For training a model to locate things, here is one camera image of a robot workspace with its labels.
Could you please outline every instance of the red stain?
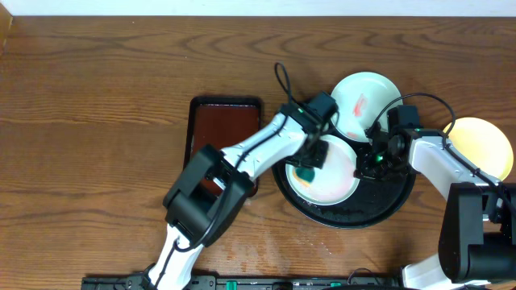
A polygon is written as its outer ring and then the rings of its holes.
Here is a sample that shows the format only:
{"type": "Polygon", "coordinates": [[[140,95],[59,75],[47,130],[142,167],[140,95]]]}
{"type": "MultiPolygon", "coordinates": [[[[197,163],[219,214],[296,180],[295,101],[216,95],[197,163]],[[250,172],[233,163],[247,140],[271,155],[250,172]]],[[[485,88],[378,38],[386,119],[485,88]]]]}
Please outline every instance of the red stain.
{"type": "Polygon", "coordinates": [[[347,136],[352,139],[358,139],[358,135],[353,132],[348,132],[347,136]]]}
{"type": "Polygon", "coordinates": [[[353,115],[355,115],[355,117],[361,117],[362,110],[365,109],[367,104],[368,104],[368,99],[364,96],[363,93],[361,93],[360,97],[358,98],[358,101],[356,101],[355,109],[353,109],[353,115]]]}

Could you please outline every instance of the green sponge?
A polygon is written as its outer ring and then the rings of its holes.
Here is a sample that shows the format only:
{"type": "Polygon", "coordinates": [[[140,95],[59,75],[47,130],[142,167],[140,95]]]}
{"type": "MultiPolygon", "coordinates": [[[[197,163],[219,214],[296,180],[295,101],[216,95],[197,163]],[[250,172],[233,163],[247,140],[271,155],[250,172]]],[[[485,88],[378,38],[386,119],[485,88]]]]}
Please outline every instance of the green sponge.
{"type": "Polygon", "coordinates": [[[314,181],[315,170],[313,168],[296,168],[296,175],[302,180],[310,183],[314,181]]]}

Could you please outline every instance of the green connector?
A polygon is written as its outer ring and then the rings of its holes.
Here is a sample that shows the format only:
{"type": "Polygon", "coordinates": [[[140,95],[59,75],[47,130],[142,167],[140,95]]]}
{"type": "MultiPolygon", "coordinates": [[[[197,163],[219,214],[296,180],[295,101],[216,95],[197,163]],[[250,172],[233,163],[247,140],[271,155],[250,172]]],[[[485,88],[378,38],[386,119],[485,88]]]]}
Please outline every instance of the green connector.
{"type": "Polygon", "coordinates": [[[236,290],[236,281],[227,281],[226,290],[236,290]]]}

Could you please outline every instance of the black bracket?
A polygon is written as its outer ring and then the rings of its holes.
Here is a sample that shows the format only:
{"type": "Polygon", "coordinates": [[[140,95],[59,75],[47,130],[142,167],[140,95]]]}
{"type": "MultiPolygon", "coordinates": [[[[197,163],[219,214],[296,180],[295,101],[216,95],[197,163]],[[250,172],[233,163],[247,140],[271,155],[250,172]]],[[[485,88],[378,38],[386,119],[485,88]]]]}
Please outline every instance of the black bracket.
{"type": "Polygon", "coordinates": [[[229,178],[232,166],[223,159],[223,154],[211,145],[204,148],[190,160],[176,183],[164,197],[163,206],[167,208],[165,220],[175,226],[191,242],[201,238],[217,208],[223,206],[220,218],[213,230],[204,238],[202,244],[208,247],[215,242],[229,227],[252,191],[254,184],[245,173],[236,172],[227,183],[224,194],[228,194],[226,204],[209,194],[200,184],[203,178],[229,178]]]}
{"type": "MultiPolygon", "coordinates": [[[[516,184],[506,184],[516,202],[516,184]]],[[[439,239],[439,261],[453,283],[471,280],[516,279],[516,224],[507,209],[501,213],[501,232],[484,233],[483,214],[493,216],[496,193],[472,183],[452,184],[439,239]]]]}

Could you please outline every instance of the yellow plate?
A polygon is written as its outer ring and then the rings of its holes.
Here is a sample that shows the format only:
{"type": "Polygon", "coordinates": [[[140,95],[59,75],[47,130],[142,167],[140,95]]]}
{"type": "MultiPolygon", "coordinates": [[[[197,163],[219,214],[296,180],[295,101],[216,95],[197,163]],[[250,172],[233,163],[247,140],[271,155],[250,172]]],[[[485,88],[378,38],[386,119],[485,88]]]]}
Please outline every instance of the yellow plate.
{"type": "Polygon", "coordinates": [[[453,146],[483,172],[504,180],[513,167],[513,149],[496,126],[480,118],[456,120],[450,133],[453,146]]]}

